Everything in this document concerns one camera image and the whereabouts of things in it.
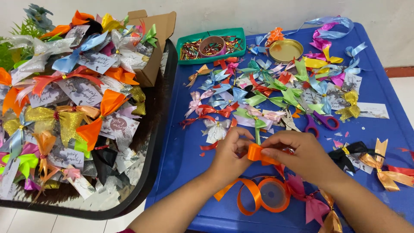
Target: green plastic tray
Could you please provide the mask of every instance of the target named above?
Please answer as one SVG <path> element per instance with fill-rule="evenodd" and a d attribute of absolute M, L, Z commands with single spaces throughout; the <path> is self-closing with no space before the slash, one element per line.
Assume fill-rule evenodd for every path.
<path fill-rule="evenodd" d="M 196 41 L 201 38 L 207 38 L 208 36 L 236 36 L 238 38 L 241 38 L 241 47 L 243 50 L 237 51 L 234 53 L 224 54 L 216 57 L 209 57 L 209 58 L 200 58 L 200 59 L 192 59 L 192 60 L 180 60 L 180 50 L 183 47 L 183 44 L 188 41 Z M 227 29 L 220 29 L 220 30 L 214 30 L 214 31 L 208 31 L 207 32 L 201 32 L 189 36 L 184 36 L 178 39 L 177 41 L 177 53 L 178 53 L 178 63 L 181 65 L 194 65 L 194 64 L 205 64 L 210 63 L 213 61 L 217 61 L 220 59 L 226 59 L 229 57 L 240 57 L 243 56 L 246 52 L 246 37 L 244 36 L 244 30 L 241 27 L 237 28 L 227 28 Z"/>

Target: blue artificial flower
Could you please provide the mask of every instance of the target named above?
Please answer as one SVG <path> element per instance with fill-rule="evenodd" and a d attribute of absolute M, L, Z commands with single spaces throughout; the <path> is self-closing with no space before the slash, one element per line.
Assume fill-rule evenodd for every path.
<path fill-rule="evenodd" d="M 52 31 L 55 28 L 55 26 L 52 25 L 52 20 L 47 18 L 47 14 L 53 15 L 53 13 L 45 8 L 30 4 L 29 9 L 23 10 L 40 32 L 46 33 L 46 31 Z"/>

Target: blue table surface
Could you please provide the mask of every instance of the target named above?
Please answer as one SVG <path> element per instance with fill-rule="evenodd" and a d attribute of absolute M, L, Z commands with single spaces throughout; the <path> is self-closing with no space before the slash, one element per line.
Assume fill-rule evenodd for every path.
<path fill-rule="evenodd" d="M 312 51 L 319 52 L 313 48 L 309 42 L 312 42 L 312 34 L 315 28 L 301 29 L 298 33 L 287 36 L 286 38 L 295 39 L 299 41 L 304 47 L 304 53 Z M 247 36 L 246 42 L 248 45 L 255 44 L 255 37 L 257 35 Z M 386 152 L 386 164 L 397 167 L 414 168 L 414 163 L 409 152 L 402 152 L 397 148 L 407 148 L 414 150 L 414 131 L 408 118 L 398 100 L 393 87 L 391 86 L 388 77 L 378 59 L 375 50 L 368 38 L 365 29 L 361 24 L 355 23 L 354 29 L 345 37 L 332 41 L 330 49 L 331 56 L 344 58 L 344 64 L 348 64 L 350 57 L 346 56 L 344 50 L 348 46 L 356 47 L 362 42 L 368 47 L 359 53 L 361 59 L 360 66 L 369 71 L 362 71 L 362 83 L 360 88 L 359 102 L 366 103 L 381 103 L 387 107 L 390 119 L 377 119 L 368 117 L 352 118 L 351 121 L 340 122 L 337 131 L 329 131 L 324 127 L 319 127 L 320 138 L 319 142 L 327 152 L 332 151 L 334 145 L 332 138 L 342 143 L 353 143 L 363 141 L 368 148 L 375 148 L 375 141 L 379 138 L 381 141 L 389 139 L 388 148 Z M 247 67 L 249 60 L 253 57 L 252 54 L 246 53 L 243 56 L 244 61 L 240 63 L 239 68 Z M 260 55 L 256 59 L 262 59 L 264 62 L 270 59 L 265 55 Z M 145 208 L 148 208 L 153 203 L 159 201 L 161 198 L 170 194 L 186 182 L 204 172 L 210 165 L 214 150 L 206 151 L 205 156 L 201 157 L 199 154 L 200 145 L 208 145 L 206 141 L 207 136 L 202 136 L 201 130 L 205 130 L 205 126 L 201 120 L 186 127 L 185 130 L 179 126 L 179 122 L 184 119 L 184 114 L 188 111 L 188 103 L 191 101 L 190 92 L 198 90 L 202 82 L 207 76 L 199 76 L 194 86 L 190 89 L 185 87 L 183 83 L 188 83 L 188 77 L 194 74 L 201 65 L 179 65 L 177 67 L 176 78 L 171 96 L 171 107 L 168 118 L 168 125 L 165 133 L 163 152 L 159 164 L 159 170 L 154 187 L 147 197 Z M 280 92 L 273 92 L 271 97 L 281 96 Z M 261 109 L 280 110 L 279 107 L 266 100 L 260 104 Z M 225 118 L 211 114 L 213 117 L 219 116 L 222 121 Z M 190 118 L 196 117 L 193 112 Z M 299 119 L 294 119 L 296 126 L 303 130 L 306 126 L 305 117 L 301 116 Z M 282 130 L 278 126 L 273 126 L 275 131 Z M 254 128 L 247 127 L 254 135 Z M 337 132 L 345 135 L 349 132 L 348 137 L 336 136 Z M 270 136 L 270 133 L 260 133 L 262 136 Z M 276 170 L 272 166 L 262 166 L 260 162 L 253 163 L 243 174 L 245 177 L 256 177 L 259 175 L 277 175 Z M 364 171 L 357 171 L 353 176 L 364 187 L 373 192 L 378 198 L 386 203 L 397 213 L 403 215 L 409 222 L 414 223 L 414 211 L 412 208 L 414 189 L 398 185 L 401 189 L 399 192 L 387 192 L 379 182 L 375 171 L 370 175 Z M 264 208 L 260 208 L 252 216 L 243 215 L 236 204 L 237 193 L 241 187 L 241 183 L 234 185 L 218 202 L 215 198 L 210 198 L 206 205 L 201 209 L 199 214 L 190 224 L 189 229 L 205 231 L 205 232 L 312 232 L 319 230 L 319 224 L 313 220 L 305 224 L 305 203 L 291 198 L 289 207 L 281 213 L 271 213 Z M 307 191 L 310 193 L 317 188 L 311 184 L 305 185 Z M 254 209 L 254 201 L 247 189 L 243 189 L 242 201 L 245 207 L 249 210 Z M 353 230 L 345 223 L 342 214 L 336 211 L 340 216 L 344 232 L 353 232 Z"/>

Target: brown cardboard box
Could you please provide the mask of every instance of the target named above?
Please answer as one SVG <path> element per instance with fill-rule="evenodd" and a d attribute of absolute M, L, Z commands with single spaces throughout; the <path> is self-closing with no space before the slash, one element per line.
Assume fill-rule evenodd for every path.
<path fill-rule="evenodd" d="M 151 28 L 153 24 L 156 26 L 156 38 L 158 39 L 151 57 L 148 60 L 147 65 L 142 70 L 134 70 L 137 82 L 141 87 L 153 87 L 155 85 L 156 76 L 159 66 L 161 64 L 162 53 L 165 47 L 165 40 L 170 38 L 174 33 L 174 27 L 176 25 L 177 13 L 172 11 L 168 14 L 147 16 L 145 10 L 136 10 L 128 12 L 129 25 L 140 25 L 140 19 L 144 21 L 146 32 Z"/>

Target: white floor tile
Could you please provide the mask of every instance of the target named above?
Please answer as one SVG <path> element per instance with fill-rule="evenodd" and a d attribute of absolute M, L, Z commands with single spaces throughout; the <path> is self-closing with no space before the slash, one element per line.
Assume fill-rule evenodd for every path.
<path fill-rule="evenodd" d="M 106 220 L 94 221 L 59 215 L 51 233 L 104 233 Z"/>
<path fill-rule="evenodd" d="M 131 213 L 119 218 L 109 219 L 106 223 L 104 233 L 115 233 L 125 230 L 125 228 L 144 211 L 145 201 L 146 199 Z"/>
<path fill-rule="evenodd" d="M 0 207 L 0 232 L 7 232 L 17 209 Z"/>
<path fill-rule="evenodd" d="M 18 209 L 7 233 L 51 233 L 57 215 Z"/>
<path fill-rule="evenodd" d="M 414 109 L 411 96 L 414 90 L 414 77 L 390 78 L 390 82 L 404 108 L 405 114 L 407 114 L 411 125 L 414 126 Z"/>

